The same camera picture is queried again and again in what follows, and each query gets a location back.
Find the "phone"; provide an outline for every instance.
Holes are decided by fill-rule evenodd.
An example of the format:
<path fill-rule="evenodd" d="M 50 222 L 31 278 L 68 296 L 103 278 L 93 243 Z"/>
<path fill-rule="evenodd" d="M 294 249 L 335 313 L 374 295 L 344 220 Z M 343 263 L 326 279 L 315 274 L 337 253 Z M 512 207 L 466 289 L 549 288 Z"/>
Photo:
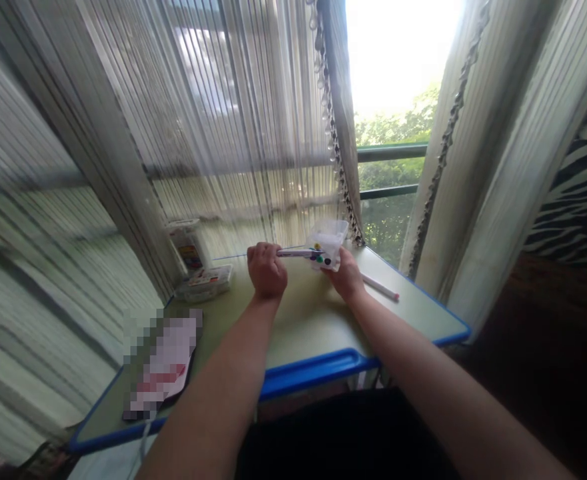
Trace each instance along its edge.
<path fill-rule="evenodd" d="M 189 383 L 195 352 L 195 345 L 191 346 L 195 343 L 195 323 L 193 319 L 170 320 L 125 405 L 122 414 L 125 421 L 144 420 L 152 411 L 173 405 Z"/>

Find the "pen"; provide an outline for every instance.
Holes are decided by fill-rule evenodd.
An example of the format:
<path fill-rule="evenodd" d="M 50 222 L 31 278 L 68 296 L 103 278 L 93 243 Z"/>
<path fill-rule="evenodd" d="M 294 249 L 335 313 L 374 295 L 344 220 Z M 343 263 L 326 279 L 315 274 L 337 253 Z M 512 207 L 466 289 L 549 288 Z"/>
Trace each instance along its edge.
<path fill-rule="evenodd" d="M 304 257 L 304 258 L 310 258 L 310 257 L 314 257 L 316 255 L 321 255 L 322 253 L 325 253 L 324 250 L 311 250 L 311 249 L 307 249 L 307 250 L 278 250 L 275 253 L 276 257 Z"/>
<path fill-rule="evenodd" d="M 385 287 L 381 283 L 378 283 L 376 280 L 372 279 L 371 277 L 368 277 L 364 273 L 360 273 L 360 275 L 362 276 L 362 280 L 367 285 L 371 285 L 373 288 L 378 290 L 380 293 L 387 295 L 390 299 L 392 299 L 394 301 L 398 301 L 398 299 L 400 298 L 399 293 L 396 293 L 395 291 L 389 290 L 387 287 Z"/>

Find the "curtain tassel trim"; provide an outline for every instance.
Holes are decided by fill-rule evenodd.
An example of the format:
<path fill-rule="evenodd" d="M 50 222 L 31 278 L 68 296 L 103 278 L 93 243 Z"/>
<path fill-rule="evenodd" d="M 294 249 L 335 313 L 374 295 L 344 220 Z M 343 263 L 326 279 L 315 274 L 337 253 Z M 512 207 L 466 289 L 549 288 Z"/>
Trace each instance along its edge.
<path fill-rule="evenodd" d="M 349 222 L 350 238 L 352 243 L 358 247 L 364 245 L 364 237 L 356 222 L 354 215 L 353 203 L 350 198 L 349 188 L 345 176 L 345 169 L 340 155 L 340 143 L 338 133 L 336 132 L 336 122 L 334 120 L 334 108 L 332 105 L 331 81 L 327 60 L 327 49 L 323 35 L 324 26 L 322 15 L 317 9 L 316 0 L 306 0 L 307 5 L 312 9 L 309 20 L 309 28 L 316 32 L 314 49 L 318 52 L 314 59 L 314 72 L 318 74 L 318 88 L 322 91 L 320 105 L 322 106 L 322 119 L 327 122 L 325 134 L 329 137 L 327 149 L 329 150 L 329 160 L 334 163 L 334 173 L 338 181 L 338 195 L 340 211 L 344 218 Z"/>

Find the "hand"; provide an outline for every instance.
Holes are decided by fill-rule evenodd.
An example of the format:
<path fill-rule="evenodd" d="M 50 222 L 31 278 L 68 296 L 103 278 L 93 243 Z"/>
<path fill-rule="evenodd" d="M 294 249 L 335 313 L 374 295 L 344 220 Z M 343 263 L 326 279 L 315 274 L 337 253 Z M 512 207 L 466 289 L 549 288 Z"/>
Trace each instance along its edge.
<path fill-rule="evenodd" d="M 345 247 L 340 247 L 340 268 L 337 272 L 321 270 L 329 277 L 336 291 L 348 305 L 361 294 L 367 293 L 356 259 Z"/>
<path fill-rule="evenodd" d="M 280 298 L 287 286 L 287 269 L 275 256 L 280 245 L 260 242 L 247 249 L 249 276 L 255 288 L 255 294 L 261 298 Z"/>

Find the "tree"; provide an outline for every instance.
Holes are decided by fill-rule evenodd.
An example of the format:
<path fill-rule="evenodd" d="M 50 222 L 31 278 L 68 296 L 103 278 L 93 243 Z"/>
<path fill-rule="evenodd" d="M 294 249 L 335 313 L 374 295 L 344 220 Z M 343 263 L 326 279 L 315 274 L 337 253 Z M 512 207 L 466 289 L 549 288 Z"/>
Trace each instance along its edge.
<path fill-rule="evenodd" d="M 356 145 L 384 145 L 429 141 L 440 85 L 431 84 L 414 98 L 403 115 L 376 113 L 366 119 L 356 114 Z M 360 189 L 370 190 L 418 183 L 424 158 L 362 163 L 358 165 Z M 400 195 L 361 202 L 364 235 L 368 245 L 397 266 L 416 195 Z"/>

